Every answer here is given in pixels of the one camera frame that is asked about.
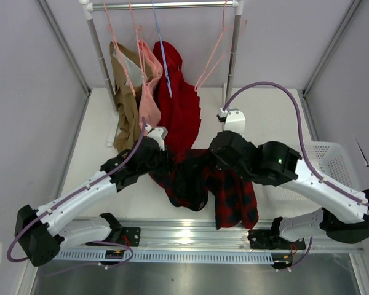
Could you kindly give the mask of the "red plaid skirt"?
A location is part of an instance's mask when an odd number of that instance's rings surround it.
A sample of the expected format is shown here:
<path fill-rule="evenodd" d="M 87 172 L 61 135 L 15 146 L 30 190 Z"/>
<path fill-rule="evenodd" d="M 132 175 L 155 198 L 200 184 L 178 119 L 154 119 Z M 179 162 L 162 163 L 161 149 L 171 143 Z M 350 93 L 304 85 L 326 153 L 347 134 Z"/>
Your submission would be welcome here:
<path fill-rule="evenodd" d="M 259 220 L 253 184 L 232 170 L 219 170 L 207 149 L 188 149 L 170 155 L 167 171 L 150 173 L 165 191 L 170 203 L 191 211 L 201 211 L 208 196 L 215 197 L 216 229 L 236 226 L 239 222 L 252 229 Z"/>

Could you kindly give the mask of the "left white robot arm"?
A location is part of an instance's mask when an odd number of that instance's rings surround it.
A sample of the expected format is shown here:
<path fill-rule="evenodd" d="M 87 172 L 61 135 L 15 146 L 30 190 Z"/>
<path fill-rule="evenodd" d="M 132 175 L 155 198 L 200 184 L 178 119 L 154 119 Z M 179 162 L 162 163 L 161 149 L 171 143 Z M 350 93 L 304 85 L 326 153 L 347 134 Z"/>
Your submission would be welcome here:
<path fill-rule="evenodd" d="M 118 154 L 107 160 L 83 185 L 50 203 L 33 209 L 25 205 L 17 212 L 15 241 L 33 266 L 51 261 L 61 250 L 83 243 L 104 242 L 116 245 L 121 226 L 111 213 L 86 222 L 74 218 L 87 209 L 135 184 L 138 178 L 167 168 L 169 154 L 161 136 L 143 137 L 128 156 Z"/>

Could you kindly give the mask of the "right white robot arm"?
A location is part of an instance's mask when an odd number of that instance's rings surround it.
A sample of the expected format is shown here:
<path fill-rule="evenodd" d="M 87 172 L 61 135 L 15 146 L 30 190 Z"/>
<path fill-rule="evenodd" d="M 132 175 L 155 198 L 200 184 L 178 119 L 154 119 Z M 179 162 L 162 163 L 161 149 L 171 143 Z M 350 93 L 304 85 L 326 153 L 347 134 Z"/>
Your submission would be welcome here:
<path fill-rule="evenodd" d="M 355 191 L 335 181 L 318 172 L 304 155 L 277 141 L 255 146 L 238 133 L 222 131 L 209 151 L 218 168 L 232 170 L 244 181 L 281 187 L 319 205 L 312 213 L 275 218 L 268 233 L 272 246 L 282 248 L 301 238 L 323 235 L 347 244 L 369 238 L 369 189 Z"/>

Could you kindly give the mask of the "empty pink hanger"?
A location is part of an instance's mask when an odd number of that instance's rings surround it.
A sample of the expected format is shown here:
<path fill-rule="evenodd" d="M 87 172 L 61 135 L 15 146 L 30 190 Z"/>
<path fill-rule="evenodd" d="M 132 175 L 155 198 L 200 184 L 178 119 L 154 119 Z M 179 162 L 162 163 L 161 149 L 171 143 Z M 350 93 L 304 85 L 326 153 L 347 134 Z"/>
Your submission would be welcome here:
<path fill-rule="evenodd" d="M 231 93 L 239 39 L 245 33 L 248 25 L 248 21 L 246 19 L 242 19 L 244 1 L 232 1 L 232 7 L 234 9 L 234 20 L 232 24 L 229 24 L 226 21 L 228 1 L 225 1 L 223 4 L 220 35 L 218 36 L 213 50 L 210 52 L 206 64 L 194 86 L 194 90 L 196 92 L 204 86 L 210 76 L 216 71 L 226 57 L 229 57 L 226 96 Z"/>

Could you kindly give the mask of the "pink hanger far left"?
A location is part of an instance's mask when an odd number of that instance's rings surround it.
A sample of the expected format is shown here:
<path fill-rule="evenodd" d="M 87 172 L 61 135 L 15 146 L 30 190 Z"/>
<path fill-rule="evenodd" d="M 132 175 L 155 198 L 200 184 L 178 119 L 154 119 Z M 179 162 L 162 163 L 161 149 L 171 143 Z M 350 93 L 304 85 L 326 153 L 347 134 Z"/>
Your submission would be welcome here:
<path fill-rule="evenodd" d="M 118 60 L 120 61 L 120 64 L 121 64 L 122 69 L 124 71 L 125 78 L 126 78 L 126 83 L 130 87 L 133 96 L 136 96 L 135 89 L 134 89 L 133 84 L 132 84 L 132 81 L 130 79 L 130 76 L 129 76 L 129 72 L 127 70 L 126 63 L 124 61 L 124 56 L 123 56 L 122 52 L 120 51 L 119 46 L 118 46 L 118 43 L 117 43 L 117 40 L 116 40 L 116 35 L 115 35 L 115 32 L 114 32 L 114 28 L 112 27 L 111 19 L 110 19 L 109 13 L 108 13 L 108 8 L 107 8 L 105 2 L 103 3 L 103 7 L 104 7 L 104 11 L 105 11 L 105 14 L 106 14 L 106 17 L 107 17 L 107 21 L 108 21 L 108 30 L 109 30 L 109 32 L 111 34 L 111 40 L 112 40 L 112 43 L 114 44 L 114 48 L 116 50 Z"/>

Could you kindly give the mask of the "blue hanger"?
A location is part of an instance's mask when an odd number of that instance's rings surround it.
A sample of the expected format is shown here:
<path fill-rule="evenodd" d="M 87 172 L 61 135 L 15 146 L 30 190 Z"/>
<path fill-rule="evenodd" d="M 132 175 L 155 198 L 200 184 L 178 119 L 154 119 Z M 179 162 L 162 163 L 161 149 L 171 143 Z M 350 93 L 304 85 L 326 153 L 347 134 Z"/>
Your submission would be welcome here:
<path fill-rule="evenodd" d="M 167 60 L 166 60 L 166 56 L 165 56 L 165 48 L 164 48 L 162 35 L 161 35 L 161 29 L 160 29 L 160 25 L 159 25 L 159 22 L 158 22 L 158 19 L 157 19 L 156 8 L 155 8 L 153 0 L 151 0 L 151 5 L 152 5 L 152 10 L 153 10 L 154 21 L 155 21 L 157 33 L 158 33 L 158 36 L 159 36 L 159 44 L 160 44 L 161 54 L 162 54 L 162 61 L 163 61 L 163 67 L 164 67 L 164 73 L 165 73 L 165 81 L 167 83 L 167 89 L 169 91 L 169 96 L 170 96 L 170 98 L 172 98 L 172 86 L 171 86 L 171 83 L 170 83 L 169 69 L 168 69 L 168 64 L 167 64 Z"/>

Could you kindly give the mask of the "pink hanging garment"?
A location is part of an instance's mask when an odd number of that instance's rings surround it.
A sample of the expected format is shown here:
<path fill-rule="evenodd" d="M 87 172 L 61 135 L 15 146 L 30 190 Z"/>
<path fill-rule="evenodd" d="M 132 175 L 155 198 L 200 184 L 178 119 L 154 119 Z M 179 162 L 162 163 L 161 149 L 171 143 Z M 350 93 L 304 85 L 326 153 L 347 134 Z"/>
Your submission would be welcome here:
<path fill-rule="evenodd" d="M 163 67 L 160 61 L 152 53 L 144 40 L 140 40 L 140 47 L 145 58 L 146 85 L 142 84 L 140 105 L 138 108 L 139 125 L 145 122 L 156 127 L 161 119 L 161 112 L 154 101 L 154 91 L 163 75 Z"/>

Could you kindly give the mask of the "red hanging garment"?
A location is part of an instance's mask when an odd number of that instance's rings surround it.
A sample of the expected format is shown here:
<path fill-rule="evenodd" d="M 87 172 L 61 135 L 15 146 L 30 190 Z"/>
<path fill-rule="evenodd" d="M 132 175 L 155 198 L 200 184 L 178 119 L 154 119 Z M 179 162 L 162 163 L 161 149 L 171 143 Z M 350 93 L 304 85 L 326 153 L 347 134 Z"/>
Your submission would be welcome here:
<path fill-rule="evenodd" d="M 179 52 L 170 43 L 163 41 L 169 69 L 172 98 L 169 96 L 165 77 L 161 77 L 154 94 L 154 100 L 161 112 L 158 123 L 167 129 L 165 144 L 174 153 L 192 148 L 199 134 L 200 98 L 194 86 L 187 83 L 182 73 L 183 60 Z M 162 62 L 159 42 L 153 47 L 153 54 Z"/>

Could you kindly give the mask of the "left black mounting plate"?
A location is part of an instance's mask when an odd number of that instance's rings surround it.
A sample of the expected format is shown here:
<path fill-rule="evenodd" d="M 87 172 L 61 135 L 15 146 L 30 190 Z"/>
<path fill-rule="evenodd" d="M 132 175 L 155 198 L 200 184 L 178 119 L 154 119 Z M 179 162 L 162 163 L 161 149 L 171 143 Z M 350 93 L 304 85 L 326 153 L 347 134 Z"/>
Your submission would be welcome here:
<path fill-rule="evenodd" d="M 118 243 L 129 247 L 138 247 L 140 244 L 141 229 L 139 227 L 123 227 L 120 234 L 114 234 L 105 241 Z"/>

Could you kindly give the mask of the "black mounting plate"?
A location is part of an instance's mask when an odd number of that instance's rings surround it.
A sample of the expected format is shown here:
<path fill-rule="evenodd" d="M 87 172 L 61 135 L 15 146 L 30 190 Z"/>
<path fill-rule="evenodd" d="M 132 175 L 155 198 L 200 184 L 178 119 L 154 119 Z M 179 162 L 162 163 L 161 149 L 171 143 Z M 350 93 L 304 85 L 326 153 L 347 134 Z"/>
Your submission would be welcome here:
<path fill-rule="evenodd" d="M 114 234 L 105 241 L 118 243 L 129 247 L 138 247 L 140 244 L 141 229 L 139 227 L 123 227 L 120 234 Z"/>
<path fill-rule="evenodd" d="M 305 250 L 305 241 L 288 241 L 279 235 L 273 234 L 270 230 L 257 229 L 248 232 L 248 240 L 251 249 L 254 250 Z"/>

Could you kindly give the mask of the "tan hanging garment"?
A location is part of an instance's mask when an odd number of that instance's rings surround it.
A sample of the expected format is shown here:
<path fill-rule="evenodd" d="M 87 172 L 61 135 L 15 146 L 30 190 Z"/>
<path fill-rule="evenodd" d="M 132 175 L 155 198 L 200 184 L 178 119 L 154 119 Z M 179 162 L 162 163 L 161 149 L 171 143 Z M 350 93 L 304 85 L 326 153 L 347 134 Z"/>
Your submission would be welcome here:
<path fill-rule="evenodd" d="M 109 45 L 111 66 L 114 76 L 114 102 L 119 111 L 120 132 L 114 140 L 114 147 L 118 152 L 133 147 L 141 134 L 138 118 L 138 106 L 141 98 L 141 86 L 133 86 L 133 95 L 130 85 L 127 85 L 127 78 L 123 66 L 119 62 L 116 47 L 111 42 Z"/>

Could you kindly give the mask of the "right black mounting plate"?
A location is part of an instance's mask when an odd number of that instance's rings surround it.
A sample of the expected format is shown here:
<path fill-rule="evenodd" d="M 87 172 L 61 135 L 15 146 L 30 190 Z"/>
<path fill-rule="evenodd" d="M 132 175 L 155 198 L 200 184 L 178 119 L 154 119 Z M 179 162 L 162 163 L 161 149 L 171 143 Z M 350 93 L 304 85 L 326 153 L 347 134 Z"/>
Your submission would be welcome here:
<path fill-rule="evenodd" d="M 305 250 L 305 241 L 288 241 L 279 235 L 273 234 L 270 230 L 257 229 L 248 232 L 248 240 L 251 249 L 254 250 Z"/>

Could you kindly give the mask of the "white plastic basket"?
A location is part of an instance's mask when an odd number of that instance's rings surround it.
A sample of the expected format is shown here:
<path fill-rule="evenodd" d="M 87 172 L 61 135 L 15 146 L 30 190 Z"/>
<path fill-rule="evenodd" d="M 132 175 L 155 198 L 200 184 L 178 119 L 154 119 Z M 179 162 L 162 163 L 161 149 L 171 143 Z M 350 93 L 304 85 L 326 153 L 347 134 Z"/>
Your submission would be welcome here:
<path fill-rule="evenodd" d="M 320 173 L 333 178 L 335 181 L 350 188 L 350 194 L 360 189 L 360 184 L 355 174 L 351 161 L 343 149 L 337 143 L 312 141 L 304 144 L 307 156 L 314 168 Z M 314 206 L 315 203 L 303 195 L 281 187 L 262 187 L 266 200 L 276 203 Z"/>

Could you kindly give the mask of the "metal clothes rack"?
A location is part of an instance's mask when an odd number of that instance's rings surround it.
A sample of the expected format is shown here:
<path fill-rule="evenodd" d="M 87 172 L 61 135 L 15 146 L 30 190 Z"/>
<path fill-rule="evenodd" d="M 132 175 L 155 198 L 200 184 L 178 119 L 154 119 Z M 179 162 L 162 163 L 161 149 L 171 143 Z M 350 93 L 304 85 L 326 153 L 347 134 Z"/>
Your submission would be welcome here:
<path fill-rule="evenodd" d="M 100 69 L 103 74 L 103 79 L 105 82 L 105 88 L 108 91 L 108 97 L 110 98 L 111 108 L 113 110 L 113 122 L 111 124 L 111 129 L 109 131 L 107 146 L 112 147 L 114 143 L 114 137 L 119 126 L 119 114 L 117 106 L 114 101 L 114 87 L 112 86 L 111 79 L 108 73 L 108 68 L 103 56 L 103 51 L 101 49 L 100 40 L 96 31 L 95 23 L 93 20 L 93 13 L 98 11 L 109 11 L 109 10 L 146 10 L 151 9 L 156 11 L 157 9 L 192 9 L 192 8 L 209 8 L 209 7 L 232 7 L 234 9 L 234 24 L 232 29 L 232 41 L 230 48 L 230 59 L 228 68 L 228 78 L 227 82 L 223 85 L 223 102 L 227 103 L 231 93 L 232 85 L 234 80 L 234 70 L 236 66 L 236 55 L 237 46 L 239 43 L 240 26 L 242 21 L 242 14 L 244 9 L 243 1 L 188 1 L 188 2 L 158 2 L 154 1 L 138 4 L 126 4 L 126 3 L 116 3 L 116 4 L 94 4 L 90 1 L 79 1 L 82 6 L 82 10 L 85 15 L 85 19 L 89 28 L 89 33 L 92 38 L 93 46 L 97 54 Z"/>

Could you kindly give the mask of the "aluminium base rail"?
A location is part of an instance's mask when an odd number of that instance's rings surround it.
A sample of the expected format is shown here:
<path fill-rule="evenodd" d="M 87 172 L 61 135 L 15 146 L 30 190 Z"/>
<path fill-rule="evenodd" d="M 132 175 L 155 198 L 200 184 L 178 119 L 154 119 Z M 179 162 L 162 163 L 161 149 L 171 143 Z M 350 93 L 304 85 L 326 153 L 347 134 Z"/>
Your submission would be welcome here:
<path fill-rule="evenodd" d="M 283 250 L 254 250 L 251 249 L 248 240 L 248 230 L 243 227 L 230 227 L 216 230 L 210 222 L 193 221 L 126 221 L 121 222 L 123 227 L 139 227 L 141 229 L 140 244 L 131 247 L 138 250 L 164 250 L 164 251 L 283 251 Z M 86 228 L 87 233 L 81 234 L 81 228 Z M 71 221 L 61 234 L 69 234 L 70 246 L 74 248 L 86 243 L 92 243 L 92 230 L 103 232 L 102 226 L 92 220 Z M 320 253 L 361 253 L 362 242 L 357 244 L 345 244 L 333 241 L 327 236 L 313 238 L 311 250 Z"/>

